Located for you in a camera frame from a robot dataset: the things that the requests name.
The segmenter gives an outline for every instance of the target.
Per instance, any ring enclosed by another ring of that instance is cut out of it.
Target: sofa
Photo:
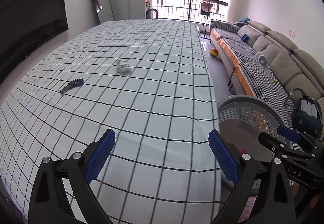
[[[291,129],[292,108],[285,106],[284,101],[294,88],[304,90],[324,111],[324,69],[288,37],[255,21],[239,27],[212,20],[210,29],[211,40],[230,75],[234,93],[265,101]],[[244,35],[248,36],[246,43],[241,41]],[[256,59],[258,51],[266,56],[266,66]]]

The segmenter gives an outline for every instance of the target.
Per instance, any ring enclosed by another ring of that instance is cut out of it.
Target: colorful ball
[[[211,56],[212,58],[216,58],[216,57],[218,56],[218,51],[217,51],[217,49],[211,49],[211,50],[209,51],[209,54],[210,54],[210,56]]]

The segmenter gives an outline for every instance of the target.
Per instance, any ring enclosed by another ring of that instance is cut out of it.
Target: blue pillow
[[[248,40],[248,35],[245,34],[244,36],[242,36],[241,40],[242,40],[242,42],[246,43]]]
[[[248,17],[242,18],[239,22],[244,22],[247,23],[248,21],[250,21],[251,19],[249,19]]]

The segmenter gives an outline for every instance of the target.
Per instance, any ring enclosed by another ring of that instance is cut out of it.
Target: gray plastic basket
[[[257,135],[262,131],[269,133],[271,136],[286,143],[288,147],[291,147],[291,143],[277,133],[278,126],[285,126],[285,123],[275,109],[264,101],[248,95],[233,95],[218,103],[217,108],[220,133],[225,140],[230,135],[228,142],[240,147],[237,144],[238,142],[245,145],[249,144],[248,140],[244,138],[244,133],[241,132],[245,132],[245,135],[249,135],[250,132],[251,135],[254,134],[251,137],[249,136],[249,138],[251,142],[253,141],[253,148],[255,150],[250,149],[247,153],[250,153],[252,157],[255,154],[257,156],[254,157],[255,159],[260,159],[263,155],[264,160],[272,159],[273,154],[257,142]],[[233,182],[228,181],[223,172],[222,182],[229,189],[234,187]],[[256,180],[251,195],[257,194],[259,185],[260,181]]]

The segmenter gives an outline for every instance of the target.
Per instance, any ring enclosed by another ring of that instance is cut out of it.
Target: blue gripper pad
[[[88,184],[96,180],[115,145],[115,133],[110,130],[97,147],[86,166],[85,180]]]
[[[227,180],[230,180],[236,184],[239,180],[239,174],[238,165],[235,159],[232,157],[224,143],[214,131],[209,133],[208,140],[210,149],[213,151],[213,154],[216,157]]]
[[[288,139],[293,143],[299,143],[301,141],[300,135],[282,125],[279,125],[277,128],[278,134]]]

